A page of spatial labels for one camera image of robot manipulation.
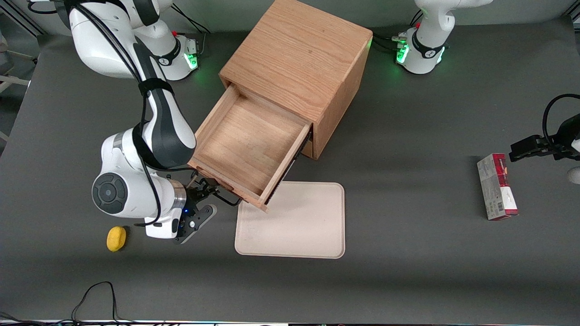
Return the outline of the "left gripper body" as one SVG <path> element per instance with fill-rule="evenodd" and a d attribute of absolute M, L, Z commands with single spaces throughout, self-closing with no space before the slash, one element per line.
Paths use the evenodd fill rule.
<path fill-rule="evenodd" d="M 569 158 L 574 161 L 580 160 L 579 150 L 573 147 L 573 143 L 578 141 L 579 145 L 579 132 L 580 132 L 580 115 L 576 114 L 565 120 L 558 131 L 551 136 L 551 141 L 553 147 L 555 148 L 553 153 L 553 158 L 555 160 L 560 160 L 564 158 Z"/>

